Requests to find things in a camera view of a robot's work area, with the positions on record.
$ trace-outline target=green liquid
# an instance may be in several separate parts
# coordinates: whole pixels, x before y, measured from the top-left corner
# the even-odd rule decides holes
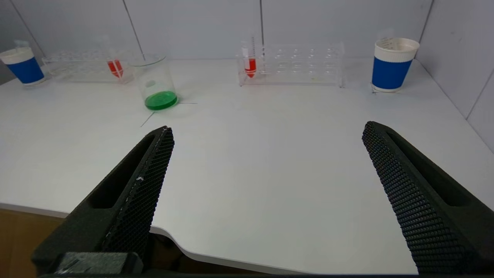
[[[161,110],[174,106],[178,102],[177,95],[171,91],[162,91],[146,98],[144,104],[150,110]]]

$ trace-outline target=table surface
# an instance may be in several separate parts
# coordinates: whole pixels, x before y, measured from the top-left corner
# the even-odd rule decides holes
[[[182,103],[152,113],[134,84],[0,86],[0,207],[63,216],[148,132],[175,148],[153,232],[191,258],[269,273],[415,274],[361,141],[388,125],[494,208],[494,154],[423,67],[372,94],[372,60],[344,89],[239,87],[234,60],[172,61]]]

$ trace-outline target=white wall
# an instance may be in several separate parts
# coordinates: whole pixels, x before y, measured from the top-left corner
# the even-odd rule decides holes
[[[261,42],[259,0],[12,0],[45,54],[119,46],[172,58],[233,58],[240,40]],[[377,33],[419,40],[432,0],[263,0],[267,44],[344,41],[350,56],[371,56]]]
[[[468,117],[468,122],[494,152],[494,78],[492,73]]]
[[[378,32],[420,40],[431,0],[263,0],[267,44],[345,43],[349,56],[374,53]]]
[[[243,36],[260,43],[259,0],[125,0],[143,52],[175,59],[235,58]]]
[[[46,55],[91,49],[108,35],[117,46],[139,50],[122,0],[12,0]]]
[[[0,0],[0,52],[14,48],[14,40],[29,41],[38,63],[41,62],[41,50],[29,34],[14,6],[10,0]],[[14,78],[15,76],[7,66],[0,62],[0,85]]]
[[[494,151],[493,12],[492,0],[434,0],[417,59]]]

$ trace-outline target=blue and white paper cup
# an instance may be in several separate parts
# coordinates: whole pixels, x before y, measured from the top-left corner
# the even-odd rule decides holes
[[[26,85],[35,85],[44,81],[44,74],[34,58],[30,47],[21,47],[0,53],[0,59]]]
[[[382,39],[375,43],[372,90],[392,93],[401,89],[420,44],[403,38]]]

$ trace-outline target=blue cup band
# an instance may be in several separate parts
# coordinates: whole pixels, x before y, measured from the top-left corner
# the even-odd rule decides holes
[[[397,89],[403,85],[412,60],[406,62],[385,62],[374,57],[372,84],[381,89]]]
[[[34,57],[17,64],[8,64],[7,67],[23,84],[33,83],[44,77],[38,62],[36,62]]]

